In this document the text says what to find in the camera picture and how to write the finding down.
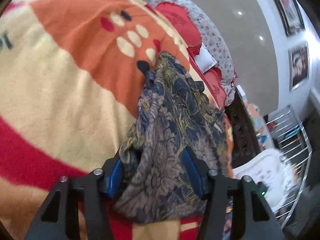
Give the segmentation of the lower framed wall picture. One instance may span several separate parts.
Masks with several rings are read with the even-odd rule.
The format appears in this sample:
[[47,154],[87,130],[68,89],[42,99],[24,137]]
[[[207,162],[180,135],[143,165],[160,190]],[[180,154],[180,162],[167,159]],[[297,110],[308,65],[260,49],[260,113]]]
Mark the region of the lower framed wall picture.
[[289,49],[290,90],[295,90],[309,79],[309,48],[303,41]]

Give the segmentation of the left red heart pillow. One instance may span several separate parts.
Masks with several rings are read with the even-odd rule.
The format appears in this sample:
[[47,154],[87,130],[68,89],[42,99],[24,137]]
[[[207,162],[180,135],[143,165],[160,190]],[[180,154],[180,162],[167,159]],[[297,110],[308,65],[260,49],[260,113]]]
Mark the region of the left red heart pillow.
[[159,3],[155,9],[166,17],[177,30],[187,44],[189,53],[192,56],[199,55],[202,37],[197,26],[189,17],[188,10],[181,5],[170,2]]

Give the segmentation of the red heart pillow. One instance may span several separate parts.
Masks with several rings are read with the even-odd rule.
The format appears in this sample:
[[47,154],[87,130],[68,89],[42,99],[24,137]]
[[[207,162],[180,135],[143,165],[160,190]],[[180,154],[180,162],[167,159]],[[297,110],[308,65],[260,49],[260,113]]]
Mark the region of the red heart pillow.
[[166,17],[177,30],[187,44],[189,53],[192,56],[199,55],[202,37],[197,26],[189,17],[188,10],[181,5],[170,2],[159,3],[155,9]]
[[204,73],[204,78],[215,104],[220,109],[224,109],[227,96],[221,85],[221,77],[221,70],[217,67],[212,67]]

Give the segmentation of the upper framed wall picture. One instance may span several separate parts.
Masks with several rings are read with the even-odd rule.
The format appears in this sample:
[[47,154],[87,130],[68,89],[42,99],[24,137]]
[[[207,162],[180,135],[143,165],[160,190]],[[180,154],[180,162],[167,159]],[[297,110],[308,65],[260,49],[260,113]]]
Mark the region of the upper framed wall picture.
[[305,30],[303,18],[296,0],[274,0],[287,36]]

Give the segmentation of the framed wall picture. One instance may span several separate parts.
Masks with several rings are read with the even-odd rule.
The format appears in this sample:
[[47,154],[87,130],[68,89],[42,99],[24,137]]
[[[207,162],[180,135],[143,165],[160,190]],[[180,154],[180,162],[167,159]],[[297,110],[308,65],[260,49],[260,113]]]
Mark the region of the framed wall picture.
[[287,36],[305,30],[303,18],[296,0],[274,0]]
[[295,90],[309,79],[309,48],[303,41],[289,49],[290,90]]

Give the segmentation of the dark carved wooden bedframe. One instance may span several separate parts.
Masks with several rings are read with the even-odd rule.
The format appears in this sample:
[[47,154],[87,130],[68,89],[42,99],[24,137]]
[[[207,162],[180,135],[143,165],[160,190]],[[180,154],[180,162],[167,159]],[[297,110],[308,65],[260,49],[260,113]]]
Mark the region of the dark carved wooden bedframe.
[[237,89],[233,102],[225,107],[225,113],[232,126],[234,141],[231,165],[237,168],[256,157],[260,153],[260,147],[253,124]]

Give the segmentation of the blue yellow paisley garment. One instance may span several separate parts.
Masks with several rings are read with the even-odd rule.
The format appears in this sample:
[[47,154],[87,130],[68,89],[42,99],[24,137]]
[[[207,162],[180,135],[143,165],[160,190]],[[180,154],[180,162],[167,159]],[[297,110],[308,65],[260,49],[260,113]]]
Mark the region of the blue yellow paisley garment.
[[204,212],[181,161],[190,147],[209,168],[227,174],[225,113],[170,53],[146,73],[138,118],[119,148],[125,188],[115,209],[138,224]]

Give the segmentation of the right red heart pillow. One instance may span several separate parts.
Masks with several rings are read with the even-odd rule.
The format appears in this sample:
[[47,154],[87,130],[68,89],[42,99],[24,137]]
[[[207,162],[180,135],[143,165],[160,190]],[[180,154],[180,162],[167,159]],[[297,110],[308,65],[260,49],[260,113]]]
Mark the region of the right red heart pillow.
[[221,70],[217,67],[212,67],[204,73],[204,78],[215,104],[220,109],[224,109],[227,96],[221,85],[221,77]]

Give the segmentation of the orange cream floral blanket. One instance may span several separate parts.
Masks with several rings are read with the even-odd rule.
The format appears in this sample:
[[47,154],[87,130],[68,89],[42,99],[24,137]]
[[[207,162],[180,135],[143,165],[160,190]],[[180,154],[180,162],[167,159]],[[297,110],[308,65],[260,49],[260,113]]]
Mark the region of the orange cream floral blanket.
[[[92,238],[97,169],[119,153],[162,52],[201,81],[217,107],[183,38],[144,0],[8,4],[1,15],[2,239],[28,237],[49,193],[40,221],[75,224],[68,238]],[[123,190],[101,201],[108,213],[101,227],[114,239],[197,237],[203,213],[138,224],[115,209]]]

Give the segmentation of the metal drying rack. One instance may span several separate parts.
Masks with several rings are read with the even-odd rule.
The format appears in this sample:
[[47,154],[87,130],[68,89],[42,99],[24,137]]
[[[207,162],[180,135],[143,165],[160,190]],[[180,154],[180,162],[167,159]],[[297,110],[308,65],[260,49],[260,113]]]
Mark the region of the metal drying rack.
[[303,122],[290,105],[268,116],[266,123],[274,145],[281,152],[286,172],[293,174],[293,182],[286,187],[284,204],[276,213],[284,228],[294,214],[304,190],[310,167],[312,148]]

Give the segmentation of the white square pillow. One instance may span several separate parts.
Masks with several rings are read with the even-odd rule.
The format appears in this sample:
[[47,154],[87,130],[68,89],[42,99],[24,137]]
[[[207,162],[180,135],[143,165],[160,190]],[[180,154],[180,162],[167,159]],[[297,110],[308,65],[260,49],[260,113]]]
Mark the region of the white square pillow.
[[217,64],[217,61],[212,57],[203,43],[199,55],[196,55],[194,59],[202,74],[215,67]]

